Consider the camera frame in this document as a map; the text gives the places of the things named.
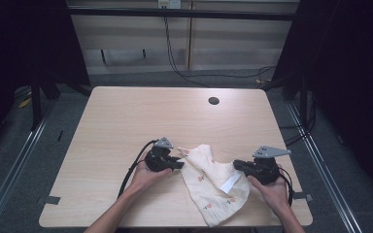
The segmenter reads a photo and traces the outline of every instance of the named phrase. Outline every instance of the gray carpet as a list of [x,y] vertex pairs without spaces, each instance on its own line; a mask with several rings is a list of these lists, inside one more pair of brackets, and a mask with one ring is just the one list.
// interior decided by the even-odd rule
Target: gray carpet
[[[257,71],[201,71],[195,74],[223,74],[248,76]],[[270,78],[270,73],[262,79]],[[257,88],[255,77],[190,77],[190,80],[204,83],[210,87]],[[126,86],[194,86],[173,72],[148,74],[108,75],[91,77],[92,85],[126,85]],[[67,86],[60,86],[62,92],[49,116],[47,126],[36,145],[22,175],[17,182],[9,202],[0,216],[0,232],[83,232],[83,229],[46,229],[39,226],[38,219],[43,206],[36,204],[40,196],[46,196],[56,178],[63,157],[72,140],[75,129],[85,108],[87,97],[76,93]],[[281,90],[267,92],[272,109],[279,125],[294,125],[287,103],[283,100]],[[30,106],[19,110],[13,108],[8,115],[0,138],[0,183],[5,179],[11,163],[20,151],[22,142],[28,135],[31,124]],[[297,130],[282,129],[284,139],[297,134]],[[327,166],[334,179],[352,207],[363,232],[373,232],[373,183],[356,164],[354,155],[348,147],[339,144],[338,135],[326,120],[320,109],[317,109],[317,120],[312,135],[321,150]],[[306,227],[307,232],[348,232],[337,209],[323,185],[322,179],[302,140],[288,147],[292,151],[291,159],[295,171],[306,193],[314,196],[309,206],[314,222]],[[282,232],[281,227],[260,227],[262,232]]]

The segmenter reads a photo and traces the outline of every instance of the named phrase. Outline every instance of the black controller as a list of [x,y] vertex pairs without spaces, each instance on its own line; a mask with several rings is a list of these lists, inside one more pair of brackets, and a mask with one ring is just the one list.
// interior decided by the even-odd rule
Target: black controller
[[154,172],[160,172],[167,168],[171,168],[172,171],[183,168],[184,162],[178,162],[181,158],[169,155],[172,148],[173,146],[165,137],[158,140],[145,157],[147,166]]
[[254,158],[254,162],[234,160],[234,168],[245,176],[253,176],[263,185],[273,183],[280,177],[280,169],[275,158]]
[[263,185],[273,183],[280,177],[280,168],[275,161],[276,156],[290,154],[290,150],[280,150],[262,146],[254,154],[254,162],[234,160],[236,170],[244,172],[245,176],[253,176]]

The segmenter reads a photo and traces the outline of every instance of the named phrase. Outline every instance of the wire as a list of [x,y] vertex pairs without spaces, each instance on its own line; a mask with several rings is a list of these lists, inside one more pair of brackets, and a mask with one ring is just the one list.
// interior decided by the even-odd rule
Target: wire
[[122,185],[120,186],[118,197],[120,197],[123,194],[123,191],[125,190],[125,187],[126,187],[126,183],[128,183],[129,177],[132,175],[132,172],[134,171],[134,169],[136,168],[136,166],[138,165],[138,163],[140,163],[140,162],[143,161],[143,160],[141,160],[141,161],[138,161],[138,160],[141,157],[141,155],[144,152],[144,150],[150,144],[154,144],[157,141],[158,140],[152,140],[152,141],[148,142],[146,145],[144,145],[144,147],[141,149],[141,151],[139,152],[138,156],[135,158],[135,161],[132,163],[131,167],[128,169],[128,172],[126,173],[125,178],[123,179]]
[[[312,132],[312,130],[314,129],[314,126],[315,126],[315,123],[316,123],[316,118],[317,118],[317,99],[316,99],[315,95],[313,95],[313,103],[312,103],[311,108],[310,108],[309,116],[310,116],[310,118],[307,121],[308,125],[305,126],[306,131],[304,133],[302,133],[301,135],[296,135],[294,137],[285,139],[285,143],[286,143],[287,147],[296,143],[296,142],[298,142],[300,139],[307,137]],[[302,124],[297,124],[297,125],[294,125],[294,126],[287,126],[287,127],[282,126],[280,128],[286,129],[286,128],[295,128],[295,127],[296,128],[297,127],[302,127]]]
[[15,93],[14,93],[14,98],[18,99],[18,98],[19,98],[20,96],[22,96],[23,94],[29,92],[30,87],[31,87],[31,86],[29,85],[29,86],[26,86],[26,87],[24,87],[23,89],[21,89],[21,90],[15,92]]
[[284,181],[287,183],[287,186],[288,186],[288,203],[291,206],[292,205],[293,193],[294,193],[294,190],[292,189],[292,178],[290,177],[289,173],[284,168],[280,168],[280,170],[284,171],[289,178],[289,180],[288,180],[286,178],[286,176],[284,176],[283,174],[280,173],[280,177],[282,177],[284,179]]
[[213,74],[213,75],[186,75],[186,74],[182,74],[177,68],[177,65],[175,63],[175,58],[174,58],[174,55],[173,55],[173,52],[172,52],[171,40],[170,40],[170,36],[169,36],[168,18],[167,17],[164,18],[164,22],[165,22],[166,44],[167,44],[167,53],[168,53],[169,64],[171,65],[172,70],[187,82],[195,83],[195,84],[202,85],[202,86],[205,86],[205,87],[209,87],[208,85],[205,85],[204,83],[195,82],[195,81],[192,81],[188,78],[226,77],[226,78],[236,78],[236,79],[247,79],[247,78],[254,78],[254,77],[257,77],[257,76],[261,77],[262,74],[268,72],[271,69],[276,68],[276,66],[264,66],[264,67],[261,67],[257,71],[256,74],[248,75],[248,76],[232,76],[232,75],[222,75],[222,74]]

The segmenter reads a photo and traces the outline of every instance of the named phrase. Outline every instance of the towel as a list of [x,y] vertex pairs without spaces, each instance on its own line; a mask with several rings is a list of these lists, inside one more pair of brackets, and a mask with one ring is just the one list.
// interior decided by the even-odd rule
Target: towel
[[243,172],[230,163],[219,163],[209,145],[188,150],[178,148],[184,156],[183,175],[189,195],[208,226],[214,227],[233,216],[245,204],[250,183]]

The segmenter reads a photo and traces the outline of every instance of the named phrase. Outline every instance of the wooden board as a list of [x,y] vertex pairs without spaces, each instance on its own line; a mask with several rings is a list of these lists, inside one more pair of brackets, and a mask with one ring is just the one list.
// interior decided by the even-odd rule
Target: wooden board
[[[210,97],[220,103],[211,105]],[[212,147],[218,162],[251,160],[260,146],[285,144],[265,92],[255,89],[96,87],[90,96],[40,224],[44,227],[89,226],[116,200],[121,182],[150,140],[167,137],[174,147]],[[179,156],[176,149],[171,155]],[[277,159],[301,191],[288,155]],[[294,200],[301,224],[312,223],[304,199]],[[245,206],[221,226],[279,225],[252,188]],[[137,200],[121,226],[206,226],[189,197],[179,171]]]

